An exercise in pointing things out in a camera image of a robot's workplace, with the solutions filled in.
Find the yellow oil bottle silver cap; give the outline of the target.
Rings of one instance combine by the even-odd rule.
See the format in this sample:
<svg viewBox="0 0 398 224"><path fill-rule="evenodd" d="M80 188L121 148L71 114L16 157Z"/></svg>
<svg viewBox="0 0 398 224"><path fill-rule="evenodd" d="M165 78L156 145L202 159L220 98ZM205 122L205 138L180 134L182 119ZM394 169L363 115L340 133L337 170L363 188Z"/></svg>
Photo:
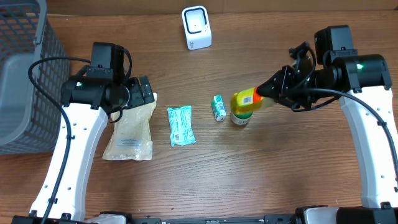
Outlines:
<svg viewBox="0 0 398 224"><path fill-rule="evenodd" d="M231 97L231 112L237 115L253 113L276 104L275 100L257 93L257 87L234 93Z"/></svg>

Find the white orange snack packet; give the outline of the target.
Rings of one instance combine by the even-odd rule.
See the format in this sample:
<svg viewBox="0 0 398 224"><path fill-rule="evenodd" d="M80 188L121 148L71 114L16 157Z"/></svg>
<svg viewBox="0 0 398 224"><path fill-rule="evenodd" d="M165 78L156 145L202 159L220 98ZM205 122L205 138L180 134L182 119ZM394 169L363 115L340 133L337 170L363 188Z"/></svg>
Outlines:
<svg viewBox="0 0 398 224"><path fill-rule="evenodd" d="M114 123L114 131L102 159L107 161L148 161L152 159L153 141L149 121L157 102L124 110Z"/></svg>

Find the teal tissue pack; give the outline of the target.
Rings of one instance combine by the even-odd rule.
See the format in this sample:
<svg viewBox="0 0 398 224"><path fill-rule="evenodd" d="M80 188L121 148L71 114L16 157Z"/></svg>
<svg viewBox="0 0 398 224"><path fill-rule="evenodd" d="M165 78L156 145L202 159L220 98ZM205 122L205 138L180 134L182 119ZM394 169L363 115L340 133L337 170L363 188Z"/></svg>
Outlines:
<svg viewBox="0 0 398 224"><path fill-rule="evenodd" d="M196 139L192 129L192 106L167 108L170 125L171 146L195 144Z"/></svg>

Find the green lid white jar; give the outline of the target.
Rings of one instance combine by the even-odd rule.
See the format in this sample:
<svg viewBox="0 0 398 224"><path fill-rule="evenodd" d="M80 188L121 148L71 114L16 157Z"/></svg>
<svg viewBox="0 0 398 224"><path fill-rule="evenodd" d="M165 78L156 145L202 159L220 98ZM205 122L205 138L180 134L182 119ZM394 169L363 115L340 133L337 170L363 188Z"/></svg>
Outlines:
<svg viewBox="0 0 398 224"><path fill-rule="evenodd" d="M237 114L234 111L231 111L231 120L234 124L237 125L246 125L248 124L249 120L252 117L253 112L251 113L243 113L243 114Z"/></svg>

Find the small teal packet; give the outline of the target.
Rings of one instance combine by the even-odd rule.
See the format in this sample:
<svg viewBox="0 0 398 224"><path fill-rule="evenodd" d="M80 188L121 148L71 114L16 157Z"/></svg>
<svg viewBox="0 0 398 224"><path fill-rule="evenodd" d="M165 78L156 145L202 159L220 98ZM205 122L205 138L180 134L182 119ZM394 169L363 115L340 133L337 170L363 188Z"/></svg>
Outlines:
<svg viewBox="0 0 398 224"><path fill-rule="evenodd" d="M211 108L217 122L225 120L226 110L221 95L215 95L211 101Z"/></svg>

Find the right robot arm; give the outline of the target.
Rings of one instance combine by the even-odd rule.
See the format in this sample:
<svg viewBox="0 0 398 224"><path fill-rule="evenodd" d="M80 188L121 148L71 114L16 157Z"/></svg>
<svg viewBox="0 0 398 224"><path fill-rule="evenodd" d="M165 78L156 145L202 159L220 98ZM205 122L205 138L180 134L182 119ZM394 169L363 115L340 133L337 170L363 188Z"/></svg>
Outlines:
<svg viewBox="0 0 398 224"><path fill-rule="evenodd" d="M339 101L348 120L361 175L358 207L309 206L283 223L396 223L397 128L392 78L382 55L360 55L347 25L315 33L315 48L302 43L285 66L257 88L295 112L313 111Z"/></svg>

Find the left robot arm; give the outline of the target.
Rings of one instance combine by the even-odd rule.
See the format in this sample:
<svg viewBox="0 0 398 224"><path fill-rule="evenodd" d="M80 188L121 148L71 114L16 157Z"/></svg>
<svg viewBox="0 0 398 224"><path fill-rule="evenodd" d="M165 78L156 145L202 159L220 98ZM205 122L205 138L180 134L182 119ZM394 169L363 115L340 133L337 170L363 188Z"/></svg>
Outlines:
<svg viewBox="0 0 398 224"><path fill-rule="evenodd" d="M136 78L124 70L124 59L131 58L120 45L94 42L91 59L61 87L56 101L33 78L28 77L61 114L60 129L43 186L28 215L16 215L11 223L84 223L86 190L94 154L112 113L154 102L146 76Z"/></svg>

